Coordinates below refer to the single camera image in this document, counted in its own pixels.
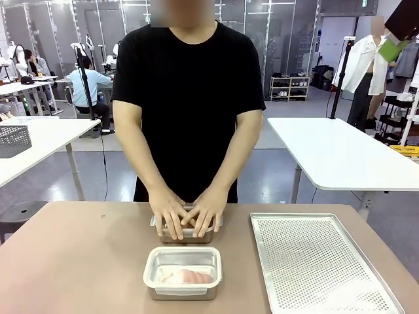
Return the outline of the person's right hand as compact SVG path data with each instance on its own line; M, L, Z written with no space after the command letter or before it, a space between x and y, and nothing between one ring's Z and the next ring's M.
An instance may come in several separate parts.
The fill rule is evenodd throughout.
M185 202L167 187L148 189L148 195L149 204L156 217L158 234L163 235L163 222L165 222L172 239L183 239L181 220L187 216L183 208Z

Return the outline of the person's left hand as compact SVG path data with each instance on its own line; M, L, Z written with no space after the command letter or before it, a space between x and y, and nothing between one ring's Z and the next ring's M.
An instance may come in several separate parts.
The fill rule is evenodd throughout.
M211 223L213 223L214 232L218 232L227 197L228 190L225 188L207 188L195 201L192 210L182 219L181 225L194 226L194 237L203 237Z

